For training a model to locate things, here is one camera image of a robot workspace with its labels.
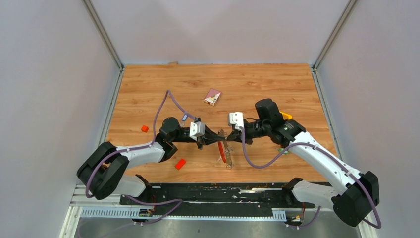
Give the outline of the metal key organizer red handle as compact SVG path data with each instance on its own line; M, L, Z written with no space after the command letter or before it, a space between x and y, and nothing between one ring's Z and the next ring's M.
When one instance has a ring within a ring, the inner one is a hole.
M222 141L218 142L218 148L220 153L221 160L226 164L226 168L231 170L233 168L233 161L231 158L231 152L233 151L232 147L230 147L227 143L227 135L223 129L218 131L218 135L223 138Z

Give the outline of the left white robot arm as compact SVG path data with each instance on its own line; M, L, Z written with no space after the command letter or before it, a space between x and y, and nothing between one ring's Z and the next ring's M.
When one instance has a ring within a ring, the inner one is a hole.
M176 143L195 143L199 149L225 140L200 120L181 127L174 117L166 118L153 142L134 146L102 143L80 166L76 175L88 189L88 197L102 200L111 194L130 195L140 205L148 204L152 192L139 175L127 176L127 169L147 163L161 163L176 152Z

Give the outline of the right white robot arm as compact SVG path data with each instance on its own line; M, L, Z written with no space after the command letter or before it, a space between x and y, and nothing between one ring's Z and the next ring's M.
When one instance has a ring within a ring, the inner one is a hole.
M227 141L240 142L248 164L257 169L264 169L277 161L289 151L306 161L324 178L329 185L308 182L294 178L286 184L283 192L284 203L295 207L299 203L311 203L331 209L345 224L356 227L360 222L380 229L381 219L377 211L379 199L378 177L371 171L362 173L358 169L339 160L325 149L314 137L292 116L279 110L270 98L262 99L255 104L258 118L248 122L242 112L230 112L228 125L232 132ZM282 151L264 165L251 161L246 146L254 138L267 136Z

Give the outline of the small orange block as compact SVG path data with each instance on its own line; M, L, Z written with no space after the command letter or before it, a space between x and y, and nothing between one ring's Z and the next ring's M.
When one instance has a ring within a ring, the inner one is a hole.
M175 164L175 168L177 169L177 170L180 170L180 169L182 169L182 167L184 166L186 164L186 160L185 159L183 159L183 158L181 158L176 164Z

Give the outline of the small red cube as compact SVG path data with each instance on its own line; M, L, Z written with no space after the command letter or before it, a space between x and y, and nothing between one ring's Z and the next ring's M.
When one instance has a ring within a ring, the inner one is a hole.
M144 132L144 133L147 133L147 132L149 131L149 127L148 127L148 126L146 126L146 125L143 125L143 126L141 127L141 131L142 131L142 132Z

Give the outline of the playing card box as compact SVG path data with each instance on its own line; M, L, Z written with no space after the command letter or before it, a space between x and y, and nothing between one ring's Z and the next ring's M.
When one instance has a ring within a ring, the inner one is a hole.
M203 102L208 105L215 106L219 101L221 95L221 91L211 88L204 97Z

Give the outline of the small green toy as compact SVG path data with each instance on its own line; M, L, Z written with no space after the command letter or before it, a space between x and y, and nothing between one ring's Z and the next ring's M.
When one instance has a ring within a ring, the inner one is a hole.
M277 150L278 150L279 152L284 151L284 154L289 154L289 151L288 151L288 150L285 150L284 148L277 148Z

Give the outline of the yellow triangular bracket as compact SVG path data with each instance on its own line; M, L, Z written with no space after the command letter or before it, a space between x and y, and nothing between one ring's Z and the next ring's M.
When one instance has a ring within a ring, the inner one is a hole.
M287 119L287 120L290 120L290 119L292 119L293 117L290 115L290 114L288 114L288 113L285 113L285 112L280 112L282 115L283 115L283 117L285 118L285 119Z

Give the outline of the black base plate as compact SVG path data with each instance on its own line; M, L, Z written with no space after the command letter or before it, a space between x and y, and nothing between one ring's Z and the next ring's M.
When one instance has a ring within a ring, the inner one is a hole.
M283 191L282 183L153 183L137 200L158 203L154 214L162 215L175 206L167 201L182 199L173 216L268 217L279 208L301 213L314 209Z

